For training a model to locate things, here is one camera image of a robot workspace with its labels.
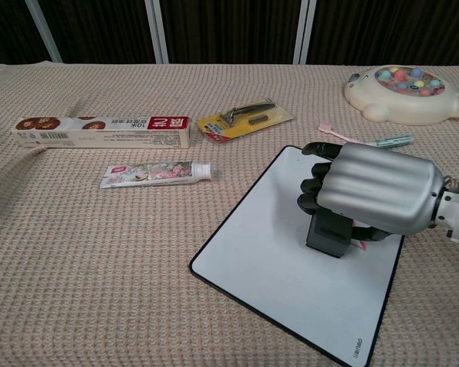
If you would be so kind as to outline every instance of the white cap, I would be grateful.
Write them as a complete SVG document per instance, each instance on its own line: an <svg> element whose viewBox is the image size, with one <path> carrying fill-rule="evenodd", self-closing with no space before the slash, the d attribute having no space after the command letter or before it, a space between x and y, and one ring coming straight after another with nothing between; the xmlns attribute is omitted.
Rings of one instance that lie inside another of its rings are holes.
<svg viewBox="0 0 459 367"><path fill-rule="evenodd" d="M211 163L197 163L194 162L193 166L194 170L194 177L196 180L212 180L213 179L213 171L211 168Z"/></svg>

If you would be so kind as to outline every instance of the beige tablecloth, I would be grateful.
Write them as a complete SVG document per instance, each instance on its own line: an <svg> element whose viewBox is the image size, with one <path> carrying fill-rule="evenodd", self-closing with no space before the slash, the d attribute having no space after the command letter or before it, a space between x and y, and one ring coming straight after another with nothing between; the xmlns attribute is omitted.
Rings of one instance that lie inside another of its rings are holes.
<svg viewBox="0 0 459 367"><path fill-rule="evenodd" d="M341 86L364 67L58 65L0 70L0 365L335 365L190 274L188 264L285 145L413 134L398 151L459 179L459 119L373 124ZM459 67L429 67L459 89ZM9 129L42 115L198 119L271 97L296 116L188 150L27 149ZM108 164L212 161L212 182L99 189ZM372 365L459 365L459 244L406 238Z"/></svg>

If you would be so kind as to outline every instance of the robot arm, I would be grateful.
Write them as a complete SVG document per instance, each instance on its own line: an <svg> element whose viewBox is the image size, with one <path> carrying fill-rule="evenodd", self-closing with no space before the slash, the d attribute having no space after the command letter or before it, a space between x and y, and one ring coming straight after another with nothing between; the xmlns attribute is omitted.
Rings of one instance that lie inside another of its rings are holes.
<svg viewBox="0 0 459 367"><path fill-rule="evenodd" d="M298 205L314 221L326 215L365 223L370 227L353 227L349 234L364 241L439 225L459 242L459 183L446 180L433 162L356 143L315 142L302 153L331 161L315 164L313 178L301 183Z"/></svg>

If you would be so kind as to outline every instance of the small whiteboard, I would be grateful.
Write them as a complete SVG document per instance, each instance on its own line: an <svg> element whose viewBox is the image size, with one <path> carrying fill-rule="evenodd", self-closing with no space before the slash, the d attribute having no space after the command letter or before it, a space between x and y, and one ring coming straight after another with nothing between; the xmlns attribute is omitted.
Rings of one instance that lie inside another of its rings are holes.
<svg viewBox="0 0 459 367"><path fill-rule="evenodd" d="M369 365L402 246L308 248L300 185L323 158L282 149L190 262L203 281L342 365Z"/></svg>

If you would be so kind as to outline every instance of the background wall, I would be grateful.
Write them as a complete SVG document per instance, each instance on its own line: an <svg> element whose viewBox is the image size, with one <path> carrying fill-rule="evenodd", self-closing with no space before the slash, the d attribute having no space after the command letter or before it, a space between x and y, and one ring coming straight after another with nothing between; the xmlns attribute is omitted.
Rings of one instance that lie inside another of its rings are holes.
<svg viewBox="0 0 459 367"><path fill-rule="evenodd" d="M459 0L1 0L0 63L55 58L32 5L64 63L459 65Z"/></svg>

